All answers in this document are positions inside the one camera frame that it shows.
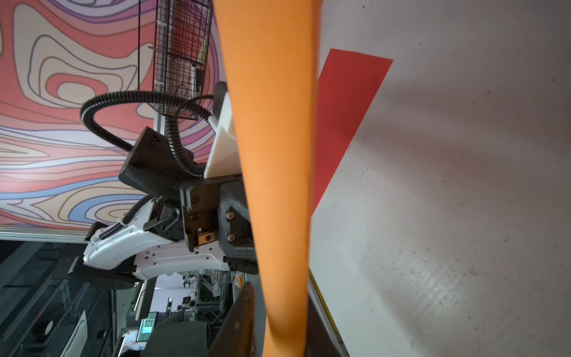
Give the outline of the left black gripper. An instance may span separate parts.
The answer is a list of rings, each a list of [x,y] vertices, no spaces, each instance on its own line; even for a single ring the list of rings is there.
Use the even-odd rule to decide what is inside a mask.
[[[185,181],[179,186],[184,240],[189,251],[218,246],[231,271],[257,275],[251,217],[240,174]]]

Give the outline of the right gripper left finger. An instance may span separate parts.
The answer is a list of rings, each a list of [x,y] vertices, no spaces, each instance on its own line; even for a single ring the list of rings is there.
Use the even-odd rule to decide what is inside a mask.
[[[208,357],[252,356],[254,351],[254,287],[244,284],[208,351]]]

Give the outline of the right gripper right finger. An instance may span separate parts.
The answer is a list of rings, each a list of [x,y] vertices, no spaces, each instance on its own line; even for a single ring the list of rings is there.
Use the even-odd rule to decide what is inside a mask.
[[[308,298],[306,357],[341,357],[311,298]]]

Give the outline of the orange paper sheet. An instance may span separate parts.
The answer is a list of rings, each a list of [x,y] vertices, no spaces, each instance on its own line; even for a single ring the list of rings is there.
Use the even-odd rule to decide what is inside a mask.
[[[266,303],[263,353],[303,356],[321,3],[214,10]]]

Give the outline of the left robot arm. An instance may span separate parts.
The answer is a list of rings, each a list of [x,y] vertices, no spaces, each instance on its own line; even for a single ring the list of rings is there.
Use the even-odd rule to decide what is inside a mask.
[[[114,225],[90,227],[70,277],[120,290],[169,273],[259,272],[226,85],[218,83],[209,98],[212,109],[203,107],[202,97],[149,91],[110,92],[83,104],[83,125],[126,152],[118,178],[143,198]],[[164,131],[145,129],[129,144],[96,122],[100,110],[123,104],[166,108]],[[214,130],[206,163],[197,163],[184,148],[181,119],[202,119]]]

